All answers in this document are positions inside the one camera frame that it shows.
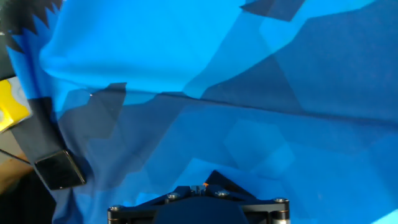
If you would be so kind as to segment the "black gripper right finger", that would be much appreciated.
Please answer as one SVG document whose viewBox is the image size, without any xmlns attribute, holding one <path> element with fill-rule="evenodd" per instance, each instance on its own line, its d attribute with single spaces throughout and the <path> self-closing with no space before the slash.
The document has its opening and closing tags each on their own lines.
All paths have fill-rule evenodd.
<svg viewBox="0 0 398 224">
<path fill-rule="evenodd" d="M 238 212 L 227 209 L 227 215 L 242 215 L 247 223 L 290 223 L 290 200 L 277 197 L 269 200 L 261 200 L 238 185 L 202 185 L 199 196 L 215 198 L 226 205 L 213 205 L 215 208 L 230 206 L 237 208 Z"/>
</svg>

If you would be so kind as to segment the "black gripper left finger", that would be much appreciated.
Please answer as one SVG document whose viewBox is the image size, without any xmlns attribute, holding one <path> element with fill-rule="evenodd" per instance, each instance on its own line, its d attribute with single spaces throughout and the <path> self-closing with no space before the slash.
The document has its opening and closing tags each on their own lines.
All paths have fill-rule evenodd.
<svg viewBox="0 0 398 224">
<path fill-rule="evenodd" d="M 128 224 L 137 218 L 154 218 L 155 214 L 164 206 L 172 202 L 196 196 L 199 186 L 178 186 L 173 192 L 161 195 L 153 200 L 134 207 L 113 205 L 107 210 L 108 224 Z"/>
</svg>

